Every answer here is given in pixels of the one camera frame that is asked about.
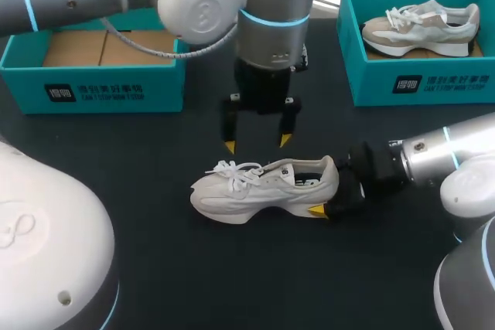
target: white cable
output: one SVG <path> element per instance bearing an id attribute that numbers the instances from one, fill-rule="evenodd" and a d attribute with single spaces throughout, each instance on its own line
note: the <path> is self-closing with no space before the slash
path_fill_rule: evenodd
<path id="1" fill-rule="evenodd" d="M 105 26 L 105 28 L 107 29 L 107 31 L 110 34 L 117 36 L 122 42 L 128 44 L 132 48 L 136 48 L 136 49 L 138 49 L 144 53 L 151 54 L 152 56 L 167 58 L 169 60 L 188 60 L 190 58 L 204 56 L 205 54 L 213 52 L 215 49 L 218 49 L 221 46 L 223 46 L 226 42 L 228 42 L 230 39 L 232 39 L 232 37 L 236 34 L 236 31 L 237 31 L 237 24 L 235 24 L 234 27 L 232 27 L 232 29 L 230 29 L 230 31 L 222 39 L 220 39 L 216 43 L 212 44 L 211 46 L 207 46 L 206 48 L 197 50 L 195 52 L 165 53 L 165 52 L 160 52 L 158 50 L 146 48 L 145 46 L 139 45 L 139 44 L 133 42 L 132 40 L 126 38 L 106 18 L 101 19 L 101 23 L 103 23 L 103 25 Z"/>

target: black table surface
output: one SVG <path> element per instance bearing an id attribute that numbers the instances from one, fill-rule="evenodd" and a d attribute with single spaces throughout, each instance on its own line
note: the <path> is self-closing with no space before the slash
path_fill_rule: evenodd
<path id="1" fill-rule="evenodd" d="M 236 90 L 233 45 L 188 64 L 181 114 L 27 117 L 0 84 L 0 133 L 88 185 L 108 209 L 119 328 L 441 328 L 433 280 L 455 241 L 438 189 L 406 190 L 385 211 L 337 224 L 269 209 L 229 226 L 189 204 L 190 186 L 221 159 L 338 157 L 358 141 L 408 138 L 494 109 L 355 108 L 335 28 L 310 22 L 310 70 L 292 83 L 305 106 L 282 150 L 278 117 L 243 114 L 235 156 L 220 140 L 219 100 Z"/>

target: shoe insole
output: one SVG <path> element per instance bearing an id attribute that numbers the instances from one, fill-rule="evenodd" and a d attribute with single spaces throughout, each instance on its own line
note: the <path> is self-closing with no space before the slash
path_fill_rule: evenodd
<path id="1" fill-rule="evenodd" d="M 295 185 L 316 185 L 321 180 L 322 175 L 319 173 L 298 173 L 294 175 Z"/>

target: shoelace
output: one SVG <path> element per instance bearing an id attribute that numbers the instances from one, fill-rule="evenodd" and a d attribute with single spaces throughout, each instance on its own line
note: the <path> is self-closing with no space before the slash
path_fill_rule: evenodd
<path id="1" fill-rule="evenodd" d="M 391 26 L 399 30 L 399 26 L 403 26 L 404 22 L 411 25 L 412 22 L 421 25 L 423 23 L 422 18 L 415 14 L 412 9 L 415 9 L 417 5 L 406 5 L 400 9 L 393 8 L 390 11 L 386 11 L 387 18 Z"/>
<path id="2" fill-rule="evenodd" d="M 242 170 L 247 167 L 255 167 L 247 171 Z M 263 174 L 263 167 L 255 162 L 245 162 L 244 164 L 235 165 L 235 162 L 221 161 L 213 170 L 206 172 L 207 174 L 218 174 L 225 178 L 229 178 L 229 191 L 241 191 L 246 189 L 248 185 L 260 185 L 260 175 Z"/>

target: beige sneaker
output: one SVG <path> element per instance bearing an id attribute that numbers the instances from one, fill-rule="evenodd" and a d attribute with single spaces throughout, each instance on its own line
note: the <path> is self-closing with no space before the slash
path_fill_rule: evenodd
<path id="1" fill-rule="evenodd" d="M 371 49 L 400 57 L 416 48 L 430 49 L 443 56 L 464 57 L 480 27 L 480 8 L 445 8 L 431 0 L 386 11 L 387 17 L 366 22 L 363 40 Z"/>

